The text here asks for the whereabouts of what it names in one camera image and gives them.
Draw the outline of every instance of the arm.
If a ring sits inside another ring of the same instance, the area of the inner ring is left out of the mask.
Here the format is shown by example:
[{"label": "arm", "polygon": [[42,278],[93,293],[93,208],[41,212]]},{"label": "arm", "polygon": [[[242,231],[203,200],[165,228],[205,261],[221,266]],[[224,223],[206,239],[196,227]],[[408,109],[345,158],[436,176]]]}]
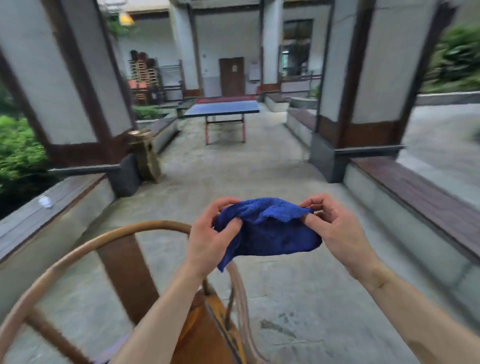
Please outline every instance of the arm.
[{"label": "arm", "polygon": [[300,204],[315,213],[304,223],[368,291],[422,364],[480,363],[480,338],[429,303],[370,247],[355,215],[327,194]]},{"label": "arm", "polygon": [[213,230],[213,220],[223,208],[237,202],[240,200],[233,197],[219,198],[195,221],[186,258],[175,278],[115,355],[112,364],[170,363],[198,287],[240,231],[240,219],[233,219],[220,233]]}]

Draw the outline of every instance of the hand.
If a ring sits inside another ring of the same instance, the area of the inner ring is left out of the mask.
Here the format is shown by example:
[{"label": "hand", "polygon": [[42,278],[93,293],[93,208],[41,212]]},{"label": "hand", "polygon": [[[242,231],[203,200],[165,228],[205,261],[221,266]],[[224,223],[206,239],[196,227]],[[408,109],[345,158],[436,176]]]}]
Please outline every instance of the hand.
[{"label": "hand", "polygon": [[230,221],[221,232],[212,227],[220,211],[238,202],[240,200],[235,197],[218,198],[208,205],[192,225],[185,264],[200,280],[208,276],[220,263],[228,245],[240,231],[242,221],[239,218]]},{"label": "hand", "polygon": [[309,207],[303,222],[319,234],[328,250],[342,263],[350,275],[362,282],[368,279],[380,263],[355,214],[343,207],[329,194],[307,198],[300,207]]}]

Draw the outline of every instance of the microfiber towel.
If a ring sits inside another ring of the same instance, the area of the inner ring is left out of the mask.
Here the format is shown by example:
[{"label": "microfiber towel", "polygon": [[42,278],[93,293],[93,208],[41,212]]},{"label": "microfiber towel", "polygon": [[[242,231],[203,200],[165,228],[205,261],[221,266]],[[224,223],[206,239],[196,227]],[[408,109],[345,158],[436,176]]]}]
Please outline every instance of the microfiber towel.
[{"label": "microfiber towel", "polygon": [[322,238],[307,228],[300,217],[312,212],[279,198],[264,197],[242,201],[227,207],[218,216],[214,229],[222,231],[233,218],[243,221],[218,269],[238,255],[280,255],[309,252],[318,248]]}]

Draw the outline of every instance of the yellow light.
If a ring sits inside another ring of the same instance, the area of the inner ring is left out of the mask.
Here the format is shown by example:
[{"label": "yellow light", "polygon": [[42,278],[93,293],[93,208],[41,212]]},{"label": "yellow light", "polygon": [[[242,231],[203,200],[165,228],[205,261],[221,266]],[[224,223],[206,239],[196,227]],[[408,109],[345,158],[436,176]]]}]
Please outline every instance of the yellow light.
[{"label": "yellow light", "polygon": [[128,15],[126,12],[121,12],[119,14],[119,21],[120,24],[123,26],[132,26],[133,25],[133,19],[130,15]]}]

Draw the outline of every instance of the person's left hand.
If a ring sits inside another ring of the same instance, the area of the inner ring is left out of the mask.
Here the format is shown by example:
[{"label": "person's left hand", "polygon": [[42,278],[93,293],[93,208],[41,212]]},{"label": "person's left hand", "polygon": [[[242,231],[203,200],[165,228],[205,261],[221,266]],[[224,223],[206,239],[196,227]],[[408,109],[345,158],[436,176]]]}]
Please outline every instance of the person's left hand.
[{"label": "person's left hand", "polygon": [[220,263],[228,245],[240,231],[242,221],[234,218],[221,231],[213,229],[219,212],[240,200],[236,197],[221,197],[213,201],[193,223],[188,239],[186,266],[200,280],[210,274]]}]

